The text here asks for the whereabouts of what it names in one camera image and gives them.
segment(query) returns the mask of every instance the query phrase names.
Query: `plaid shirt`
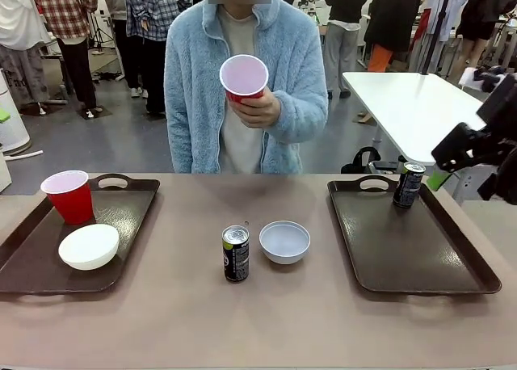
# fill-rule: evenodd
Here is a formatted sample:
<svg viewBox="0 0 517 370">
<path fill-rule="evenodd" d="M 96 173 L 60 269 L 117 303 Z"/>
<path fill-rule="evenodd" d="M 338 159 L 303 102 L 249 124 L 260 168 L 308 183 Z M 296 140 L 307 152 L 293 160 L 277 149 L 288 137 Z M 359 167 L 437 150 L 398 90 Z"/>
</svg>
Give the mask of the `plaid shirt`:
<svg viewBox="0 0 517 370">
<path fill-rule="evenodd" d="M 173 20 L 192 6 L 192 0 L 126 0 L 128 8 L 128 36 L 140 36 L 154 41 L 167 40 Z M 148 31 L 142 26 L 146 20 Z"/>
<path fill-rule="evenodd" d="M 97 10 L 97 0 L 35 0 L 43 9 L 50 31 L 60 39 L 88 36 L 87 12 Z"/>
</svg>

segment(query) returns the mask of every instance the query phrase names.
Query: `blue plaid shirt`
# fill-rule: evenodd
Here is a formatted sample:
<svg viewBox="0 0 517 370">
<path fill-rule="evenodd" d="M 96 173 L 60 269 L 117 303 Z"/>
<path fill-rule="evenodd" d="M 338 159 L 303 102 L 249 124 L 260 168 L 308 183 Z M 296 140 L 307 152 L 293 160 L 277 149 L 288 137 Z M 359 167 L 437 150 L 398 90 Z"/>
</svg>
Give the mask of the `blue plaid shirt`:
<svg viewBox="0 0 517 370">
<path fill-rule="evenodd" d="M 173 20 L 192 6 L 192 0 L 126 0 L 128 8 L 128 36 L 140 36 L 154 41 L 167 40 Z M 146 20 L 148 31 L 142 26 Z"/>
</svg>

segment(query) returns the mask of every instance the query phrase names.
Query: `black pole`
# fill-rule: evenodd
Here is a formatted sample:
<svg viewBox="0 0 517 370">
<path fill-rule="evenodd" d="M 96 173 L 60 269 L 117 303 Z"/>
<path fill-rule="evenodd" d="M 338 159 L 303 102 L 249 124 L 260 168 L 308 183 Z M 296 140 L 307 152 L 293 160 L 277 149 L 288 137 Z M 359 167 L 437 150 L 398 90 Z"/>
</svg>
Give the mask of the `black pole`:
<svg viewBox="0 0 517 370">
<path fill-rule="evenodd" d="M 431 64 L 431 59 L 433 57 L 433 53 L 435 52 L 436 43 L 438 43 L 439 34 L 442 31 L 443 19 L 447 15 L 447 5 L 449 0 L 443 0 L 442 7 L 439 10 L 438 14 L 438 23 L 436 23 L 435 33 L 433 34 L 433 38 L 431 39 L 431 45 L 429 46 L 429 50 L 427 51 L 426 61 L 423 64 L 422 75 L 427 75 L 429 71 L 429 65 Z"/>
</svg>

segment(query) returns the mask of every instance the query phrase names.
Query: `tray handle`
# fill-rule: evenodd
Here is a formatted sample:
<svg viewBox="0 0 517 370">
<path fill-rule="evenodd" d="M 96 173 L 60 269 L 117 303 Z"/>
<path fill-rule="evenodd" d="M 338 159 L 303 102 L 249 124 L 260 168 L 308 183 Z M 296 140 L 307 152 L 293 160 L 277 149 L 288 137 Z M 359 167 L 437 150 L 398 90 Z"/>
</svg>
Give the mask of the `tray handle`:
<svg viewBox="0 0 517 370">
<path fill-rule="evenodd" d="M 382 188 L 382 187 L 370 187 L 370 188 L 363 188 L 361 187 L 361 183 L 366 182 L 368 180 L 380 180 L 381 182 L 385 182 L 388 184 L 388 188 Z M 364 191 L 364 192 L 386 192 L 386 191 L 395 191 L 397 189 L 398 182 L 392 179 L 388 179 L 384 176 L 378 175 L 378 174 L 369 174 L 367 176 L 364 176 L 360 179 L 350 181 L 347 183 L 351 183 L 354 185 L 353 190 L 356 191 Z"/>
<path fill-rule="evenodd" d="M 125 174 L 101 174 L 100 176 L 97 176 L 94 179 L 90 179 L 89 183 L 90 185 L 93 185 L 94 187 L 101 189 L 99 186 L 99 182 L 105 179 L 122 179 L 124 180 L 128 185 L 126 187 L 118 187 L 121 190 L 125 190 L 127 188 L 134 187 L 133 184 L 135 184 L 137 181 L 135 179 L 131 179 L 130 177 L 126 176 Z"/>
</svg>

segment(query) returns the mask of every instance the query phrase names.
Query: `hand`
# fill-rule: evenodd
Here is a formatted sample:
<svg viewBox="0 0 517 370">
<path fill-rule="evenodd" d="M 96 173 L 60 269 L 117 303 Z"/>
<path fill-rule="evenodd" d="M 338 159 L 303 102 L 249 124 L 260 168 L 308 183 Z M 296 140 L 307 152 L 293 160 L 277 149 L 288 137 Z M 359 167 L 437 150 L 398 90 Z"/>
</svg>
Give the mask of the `hand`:
<svg viewBox="0 0 517 370">
<path fill-rule="evenodd" d="M 267 87 L 264 89 L 262 97 L 246 98 L 241 102 L 230 101 L 229 105 L 248 128 L 269 128 L 280 117 L 280 101 Z"/>
</svg>

